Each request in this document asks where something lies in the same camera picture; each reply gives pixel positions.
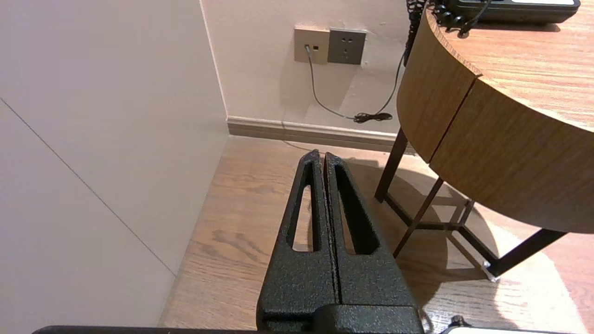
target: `wall outlet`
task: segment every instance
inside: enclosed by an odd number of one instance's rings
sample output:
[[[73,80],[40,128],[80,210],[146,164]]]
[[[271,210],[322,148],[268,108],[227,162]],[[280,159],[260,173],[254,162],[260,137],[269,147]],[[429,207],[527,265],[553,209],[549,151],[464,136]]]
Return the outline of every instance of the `wall outlet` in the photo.
[[[330,29],[328,62],[361,65],[366,35],[360,30]]]
[[[295,28],[295,61],[309,62],[305,45],[309,45],[311,62],[316,64],[328,63],[328,30],[314,30]]]

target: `textured black metal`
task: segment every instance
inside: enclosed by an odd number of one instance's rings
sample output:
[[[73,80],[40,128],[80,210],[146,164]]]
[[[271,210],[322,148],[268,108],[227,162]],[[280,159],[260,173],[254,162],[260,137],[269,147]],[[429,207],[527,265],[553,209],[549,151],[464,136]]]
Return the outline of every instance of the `textured black metal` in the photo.
[[[314,251],[297,252],[292,245],[301,198],[307,185],[311,186]],[[258,299],[258,329],[290,332],[311,330],[314,312],[324,305],[337,302],[329,229],[320,154],[314,150],[301,158],[295,172],[285,215]]]
[[[415,300],[347,165],[326,153],[323,168],[322,179],[317,150],[299,162],[258,299],[258,329],[422,333]],[[312,188],[312,224],[319,242],[309,253],[294,251],[287,237],[294,235],[306,185]],[[356,254],[347,252],[341,211]],[[329,319],[339,327],[326,323]]]
[[[327,305],[314,315],[316,333],[422,333],[410,306]]]
[[[414,306],[402,272],[372,222],[346,163],[326,153],[324,177],[328,215],[334,228],[341,304]],[[356,254],[346,250],[340,200]]]

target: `cable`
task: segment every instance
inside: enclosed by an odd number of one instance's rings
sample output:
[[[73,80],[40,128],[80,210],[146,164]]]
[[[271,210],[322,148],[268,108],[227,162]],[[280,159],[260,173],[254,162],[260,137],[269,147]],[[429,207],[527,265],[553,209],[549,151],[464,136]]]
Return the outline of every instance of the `cable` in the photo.
[[[489,5],[491,4],[491,2],[492,2],[492,0],[486,0],[485,5],[481,9],[481,11],[478,12],[478,14],[476,14],[470,21],[464,23],[464,25],[462,26],[462,28],[460,28],[460,32],[458,33],[458,35],[463,36],[464,34],[466,34],[467,32],[469,32],[472,29],[472,27],[474,27],[475,24],[479,21],[479,18],[486,11],[487,7],[489,7]]]
[[[392,115],[390,115],[386,112],[382,112],[382,111],[388,106],[388,104],[392,100],[392,96],[394,96],[394,93],[396,92],[396,87],[398,86],[398,76],[400,74],[400,67],[402,66],[402,61],[405,57],[405,53],[402,53],[402,57],[400,57],[400,62],[398,63],[398,69],[396,70],[396,79],[394,81],[394,88],[392,89],[392,93],[390,94],[390,97],[388,97],[388,101],[386,101],[384,106],[381,107],[381,109],[378,112],[376,112],[375,114],[368,114],[365,112],[360,112],[357,115],[355,115],[355,117],[352,117],[352,116],[346,116],[346,115],[340,114],[340,113],[326,107],[323,103],[320,102],[317,94],[315,93],[314,66],[311,62],[311,51],[309,49],[309,45],[305,45],[305,50],[307,51],[307,58],[309,60],[309,71],[311,72],[311,88],[312,88],[312,91],[314,92],[314,99],[316,102],[318,102],[318,104],[322,108],[324,108],[325,110],[327,110],[337,116],[340,116],[342,118],[352,119],[353,122],[355,122],[355,123],[364,123],[364,122],[369,121],[370,119],[374,119],[376,121],[386,121],[386,120],[393,118]]]
[[[415,42],[416,32],[419,30],[421,24],[421,17],[423,16],[423,9],[425,9],[426,0],[406,0],[406,11],[409,14],[409,34],[406,39],[405,60],[404,65],[408,63],[410,51]]]

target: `black table leg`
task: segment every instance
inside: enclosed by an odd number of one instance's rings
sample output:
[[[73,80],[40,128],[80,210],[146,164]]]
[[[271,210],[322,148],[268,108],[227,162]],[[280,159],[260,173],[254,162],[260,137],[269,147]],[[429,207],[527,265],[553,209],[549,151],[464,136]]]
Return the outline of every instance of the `black table leg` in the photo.
[[[444,180],[442,180],[441,178],[439,178],[439,179],[437,179],[437,181],[433,185],[433,188],[431,188],[431,191],[429,192],[429,194],[425,198],[425,201],[423,201],[423,204],[421,205],[421,208],[419,209],[419,211],[417,211],[417,213],[415,215],[415,218],[412,220],[412,223],[409,225],[409,227],[406,230],[405,234],[400,239],[400,242],[398,243],[398,246],[396,246],[396,249],[394,250],[394,254],[392,254],[394,257],[398,256],[398,253],[400,253],[400,251],[402,250],[402,248],[405,246],[406,241],[408,241],[408,239],[410,238],[410,235],[412,234],[412,232],[414,232],[415,231],[415,228],[417,227],[417,225],[419,225],[419,222],[421,221],[421,218],[423,218],[423,215],[425,214],[425,212],[427,211],[427,209],[429,209],[429,206],[431,205],[431,202],[435,198],[435,195],[437,195],[437,191],[439,191],[439,189],[441,188],[441,185],[443,183],[444,183]]]
[[[380,203],[383,203],[386,198],[388,188],[390,188],[390,184],[396,174],[400,160],[402,160],[402,156],[405,153],[407,144],[408,139],[406,138],[404,131],[402,131],[402,128],[400,128],[396,135],[396,141],[394,142],[394,146],[392,146],[392,151],[390,152],[390,157],[388,157],[384,172],[381,174],[380,183],[378,183],[375,191],[375,198]]]
[[[552,244],[567,232],[552,231],[550,229],[541,229],[537,233],[534,233],[530,238],[524,240],[516,248],[509,251],[502,258],[491,263],[486,269],[495,277],[501,276],[506,271],[518,265],[520,262],[533,256],[538,251],[542,250],[546,246]]]

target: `metal table leg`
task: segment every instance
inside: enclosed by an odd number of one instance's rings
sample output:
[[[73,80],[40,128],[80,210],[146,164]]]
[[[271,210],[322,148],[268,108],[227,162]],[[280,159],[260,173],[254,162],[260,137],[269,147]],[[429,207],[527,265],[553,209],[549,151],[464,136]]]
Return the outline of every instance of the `metal table leg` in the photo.
[[[380,203],[383,203],[386,198],[388,188],[390,188],[390,184],[396,174],[400,160],[402,160],[402,156],[405,153],[407,144],[408,139],[406,138],[404,131],[402,131],[402,128],[400,128],[396,135],[396,141],[394,142],[394,146],[392,146],[392,151],[390,152],[390,157],[388,157],[384,172],[381,174],[380,183],[378,183],[375,191],[375,198]]]
[[[423,215],[425,214],[427,209],[429,209],[431,202],[435,198],[435,195],[437,195],[437,191],[439,191],[443,182],[444,182],[444,180],[439,178],[433,185],[433,188],[431,188],[431,191],[425,198],[425,201],[423,201],[421,208],[419,209],[419,211],[417,211],[415,218],[412,220],[412,222],[409,225],[408,229],[406,230],[405,234],[402,236],[402,239],[400,239],[398,246],[396,246],[396,250],[394,250],[394,254],[392,254],[394,257],[398,256],[398,253],[400,253],[400,251],[402,250],[402,247],[405,246],[405,243],[410,238],[410,235],[412,234],[412,232],[417,228],[417,225],[419,225],[421,218],[423,218]]]
[[[516,248],[509,251],[502,258],[498,259],[494,263],[490,263],[486,269],[489,271],[489,273],[497,278],[506,271],[518,265],[520,262],[528,259],[538,251],[552,244],[565,234],[567,234],[567,232],[541,229],[537,233],[534,233],[532,236],[530,236],[530,238],[524,240]]]
[[[375,198],[382,203],[384,200],[388,203],[388,205],[398,214],[398,216],[402,219],[402,221],[408,226],[406,233],[400,240],[396,250],[394,251],[393,256],[396,257],[404,245],[406,241],[410,238],[412,232],[415,229],[441,229],[444,231],[458,231],[460,235],[466,239],[471,246],[476,249],[488,262],[488,266],[484,268],[488,275],[492,275],[493,278],[498,278],[506,271],[510,270],[511,268],[517,266],[522,261],[526,260],[530,256],[533,256],[538,251],[542,250],[546,246],[552,244],[565,234],[566,232],[558,232],[552,231],[548,229],[541,229],[534,235],[532,235],[527,240],[523,241],[520,245],[516,248],[511,250],[509,253],[504,255],[503,257],[499,258],[496,254],[494,254],[489,247],[487,247],[472,231],[465,226],[466,219],[470,215],[472,208],[474,206],[474,201],[469,200],[466,203],[466,209],[462,218],[459,223],[449,224],[449,223],[421,223],[421,219],[431,202],[437,195],[437,191],[443,184],[443,180],[441,178],[437,179],[433,188],[429,192],[427,198],[421,205],[421,208],[415,215],[415,218],[412,219],[395,201],[395,199],[388,193],[388,188],[392,183],[392,180],[396,174],[396,170],[398,169],[398,165],[402,159],[402,156],[405,153],[406,145],[408,144],[408,139],[406,138],[402,129],[398,131],[398,135],[396,137],[396,141],[394,142],[394,146],[392,147],[392,151],[390,152],[390,157],[388,158],[388,162],[386,163],[386,168],[384,168],[384,172],[381,175],[381,179],[379,184],[377,185],[377,189],[375,191]]]

